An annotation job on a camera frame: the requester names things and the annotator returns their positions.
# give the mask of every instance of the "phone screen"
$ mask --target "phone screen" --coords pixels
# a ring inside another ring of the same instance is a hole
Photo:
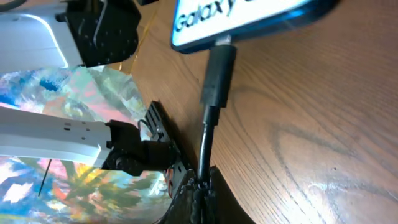
[[[172,44],[176,47],[189,44],[295,9],[310,1],[178,0]]]

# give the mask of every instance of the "black charging cable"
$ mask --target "black charging cable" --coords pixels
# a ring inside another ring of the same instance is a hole
[[[227,37],[210,49],[205,82],[201,93],[204,104],[203,132],[198,161],[197,186],[193,196],[191,222],[193,224],[217,223],[216,211],[208,206],[212,195],[210,183],[210,157],[215,126],[220,118],[220,109],[225,108],[231,86],[236,47]]]
[[[210,50],[200,100],[205,109],[197,173],[199,183],[208,182],[210,179],[213,132],[218,124],[220,109],[225,108],[227,104],[235,57],[236,47],[228,42],[216,45]]]

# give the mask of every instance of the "white plastic part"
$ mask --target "white plastic part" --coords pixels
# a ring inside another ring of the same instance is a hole
[[[66,10],[64,2],[0,13],[0,73],[82,65],[68,24],[55,18]]]
[[[111,130],[84,122],[0,107],[0,155],[39,157],[102,166]]]

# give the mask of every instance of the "wooden table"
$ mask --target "wooden table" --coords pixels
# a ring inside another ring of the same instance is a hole
[[[175,1],[157,6],[132,75],[198,150],[208,52],[174,52]],[[309,27],[237,46],[212,164],[245,211],[257,223],[397,223],[398,2],[344,0]]]

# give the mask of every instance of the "colorful fabric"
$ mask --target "colorful fabric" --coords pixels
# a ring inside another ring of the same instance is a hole
[[[136,124],[145,106],[131,79],[115,70],[41,69],[0,75],[0,104],[81,121]],[[149,132],[143,130],[144,139]],[[169,207],[164,176],[99,170],[48,159],[0,157],[0,223],[154,223]]]

